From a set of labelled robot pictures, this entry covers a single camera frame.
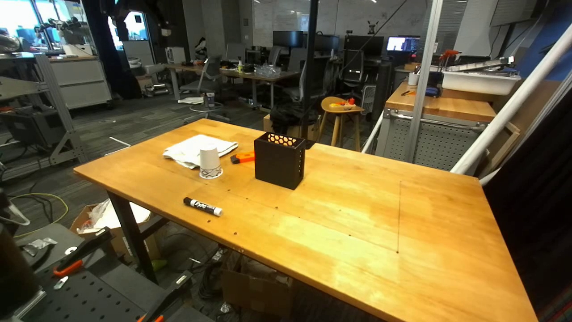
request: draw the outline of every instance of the gray carpet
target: gray carpet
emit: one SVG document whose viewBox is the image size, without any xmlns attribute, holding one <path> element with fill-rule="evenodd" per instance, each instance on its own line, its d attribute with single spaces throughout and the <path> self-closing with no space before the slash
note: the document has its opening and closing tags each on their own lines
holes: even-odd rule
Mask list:
<svg viewBox="0 0 572 322">
<path fill-rule="evenodd" d="M 241 100 L 225 105 L 225 114 L 230 123 L 261 128 L 263 110 L 252 110 Z M 179 105 L 171 96 L 155 96 L 141 100 L 116 101 L 114 107 L 87 107 L 71 110 L 73 125 L 82 139 L 87 159 L 96 159 L 112 150 L 123 148 L 121 142 L 109 139 L 111 135 L 125 142 L 139 142 L 154 137 L 161 132 L 180 126 L 184 121 L 198 119 L 198 112 L 191 112 L 188 105 Z M 363 135 L 368 134 L 370 123 L 363 121 Z M 32 219 L 30 227 L 23 227 L 18 234 L 46 225 L 50 219 L 57 219 L 70 227 L 71 219 L 89 203 L 105 200 L 104 189 L 79 178 L 73 173 L 77 162 L 59 164 L 46 169 L 39 169 L 32 175 L 12 178 L 3 182 L 5 191 L 12 196 L 12 202 Z M 59 218 L 64 205 L 52 198 L 52 205 L 37 198 L 30 198 L 28 193 L 53 193 L 61 196 L 68 207 L 66 216 Z M 161 252 L 166 257 L 166 266 L 157 273 L 163 286 L 170 284 L 180 269 L 189 266 L 188 257 L 207 259 L 218 246 L 213 241 L 189 232 L 175 223 L 168 223 L 159 230 Z M 209 280 L 202 287 L 204 268 L 195 271 L 196 284 L 189 302 L 213 316 L 214 320 L 329 320 L 329 322 L 368 322 L 373 316 L 339 302 L 311 286 L 300 284 L 293 298 L 293 309 L 289 316 L 273 318 L 268 314 L 257 314 L 248 309 L 232 309 L 230 312 L 220 312 L 222 296 L 204 296 L 204 291 L 216 289 L 220 280 Z"/>
</svg>

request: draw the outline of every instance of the marker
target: marker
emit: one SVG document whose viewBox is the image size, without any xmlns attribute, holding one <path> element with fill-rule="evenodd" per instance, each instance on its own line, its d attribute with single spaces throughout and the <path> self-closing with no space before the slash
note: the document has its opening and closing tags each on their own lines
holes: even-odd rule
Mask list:
<svg viewBox="0 0 572 322">
<path fill-rule="evenodd" d="M 214 205 L 204 203 L 204 202 L 200 202 L 196 198 L 191 198 L 191 196 L 184 196 L 182 203 L 189 205 L 189 207 L 195 207 L 195 209 L 200 209 L 200 210 L 205 210 L 205 212 L 211 212 L 214 216 L 222 214 L 222 207 L 214 207 Z"/>
</svg>

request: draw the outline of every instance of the pen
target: pen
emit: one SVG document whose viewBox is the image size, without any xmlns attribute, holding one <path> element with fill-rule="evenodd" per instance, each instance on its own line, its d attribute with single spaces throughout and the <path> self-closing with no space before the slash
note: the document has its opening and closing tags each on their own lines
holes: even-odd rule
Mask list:
<svg viewBox="0 0 572 322">
<path fill-rule="evenodd" d="M 214 207 L 214 205 L 204 203 L 204 202 L 200 202 L 196 198 L 191 198 L 191 196 L 184 196 L 182 203 L 189 205 L 189 207 L 195 207 L 195 209 L 200 209 L 200 210 L 205 210 L 205 212 L 211 212 L 214 216 L 222 214 L 222 207 Z"/>
</svg>

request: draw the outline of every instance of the black pencil holder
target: black pencil holder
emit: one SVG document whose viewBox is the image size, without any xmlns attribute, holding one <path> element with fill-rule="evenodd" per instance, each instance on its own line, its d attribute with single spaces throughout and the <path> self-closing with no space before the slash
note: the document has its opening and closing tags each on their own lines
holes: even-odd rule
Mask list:
<svg viewBox="0 0 572 322">
<path fill-rule="evenodd" d="M 304 178 L 306 139 L 266 132 L 254 139 L 255 178 L 295 189 Z"/>
</svg>

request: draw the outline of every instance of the wooden table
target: wooden table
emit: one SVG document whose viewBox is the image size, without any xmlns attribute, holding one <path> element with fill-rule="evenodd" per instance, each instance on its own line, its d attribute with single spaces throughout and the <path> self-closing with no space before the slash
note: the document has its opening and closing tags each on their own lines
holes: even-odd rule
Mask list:
<svg viewBox="0 0 572 322">
<path fill-rule="evenodd" d="M 170 69 L 170 74 L 171 74 L 175 100 L 180 100 L 177 73 L 191 71 L 191 73 L 200 74 L 202 69 L 204 69 L 204 66 L 200 66 L 200 64 L 193 64 L 193 66 L 168 64 L 166 67 Z M 248 78 L 248 80 L 252 80 L 252 100 L 254 100 L 252 103 L 254 103 L 254 107 L 259 107 L 255 83 L 257 82 L 270 83 L 270 108 L 273 108 L 273 83 L 279 82 L 279 80 L 300 74 L 298 71 L 281 71 L 279 74 L 257 74 L 257 73 L 252 73 L 252 71 L 238 73 L 236 69 L 227 69 L 227 67 L 220 67 L 220 73 L 225 74 L 225 76 L 232 76 L 232 78 Z"/>
<path fill-rule="evenodd" d="M 148 259 L 127 200 L 381 318 L 536 320 L 477 178 L 316 142 L 297 189 L 230 157 L 204 180 L 161 155 L 198 132 L 238 141 L 238 151 L 263 134 L 198 119 L 75 168 L 109 191 L 136 257 Z"/>
<path fill-rule="evenodd" d="M 443 91 L 441 96 L 425 96 L 425 112 L 466 119 L 466 121 L 491 121 L 495 117 L 495 110 L 484 100 L 474 100 L 470 94 L 461 98 L 459 92 L 454 96 L 447 96 L 449 91 Z M 415 89 L 407 89 L 407 83 L 400 83 L 393 94 L 386 100 L 388 108 L 404 108 L 413 110 L 415 105 Z"/>
</svg>

